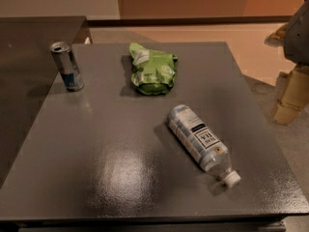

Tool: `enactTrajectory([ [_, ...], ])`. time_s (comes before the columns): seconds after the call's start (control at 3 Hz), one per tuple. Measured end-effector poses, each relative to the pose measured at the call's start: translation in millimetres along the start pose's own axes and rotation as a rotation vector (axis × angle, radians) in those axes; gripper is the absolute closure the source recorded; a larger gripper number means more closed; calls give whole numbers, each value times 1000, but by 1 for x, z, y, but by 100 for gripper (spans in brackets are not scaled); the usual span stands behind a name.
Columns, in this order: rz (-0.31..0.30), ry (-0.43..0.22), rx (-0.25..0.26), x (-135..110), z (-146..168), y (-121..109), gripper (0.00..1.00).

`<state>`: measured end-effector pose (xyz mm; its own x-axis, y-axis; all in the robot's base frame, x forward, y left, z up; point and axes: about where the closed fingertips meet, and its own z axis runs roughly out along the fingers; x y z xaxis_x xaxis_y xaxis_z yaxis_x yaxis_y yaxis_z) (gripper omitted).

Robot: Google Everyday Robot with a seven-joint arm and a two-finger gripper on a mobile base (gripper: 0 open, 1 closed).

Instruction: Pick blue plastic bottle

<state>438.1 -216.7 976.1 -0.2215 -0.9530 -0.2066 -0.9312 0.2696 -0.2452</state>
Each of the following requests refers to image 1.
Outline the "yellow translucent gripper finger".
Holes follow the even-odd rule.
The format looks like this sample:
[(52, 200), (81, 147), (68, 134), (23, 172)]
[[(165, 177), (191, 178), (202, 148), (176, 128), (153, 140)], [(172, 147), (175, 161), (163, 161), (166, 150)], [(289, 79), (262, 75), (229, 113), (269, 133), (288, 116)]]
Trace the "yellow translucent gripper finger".
[(297, 64), (289, 73), (277, 77), (278, 96), (272, 120), (289, 125), (309, 103), (309, 67)]

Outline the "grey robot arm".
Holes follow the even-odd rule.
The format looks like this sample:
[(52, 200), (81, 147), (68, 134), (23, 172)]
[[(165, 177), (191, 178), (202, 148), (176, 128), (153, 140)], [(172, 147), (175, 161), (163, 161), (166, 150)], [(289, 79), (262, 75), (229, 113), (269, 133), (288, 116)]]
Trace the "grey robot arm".
[(287, 60), (295, 63), (289, 72), (280, 72), (276, 89), (277, 102), (271, 120), (289, 125), (309, 103), (309, 0), (291, 17), (265, 39), (265, 44), (282, 46)]

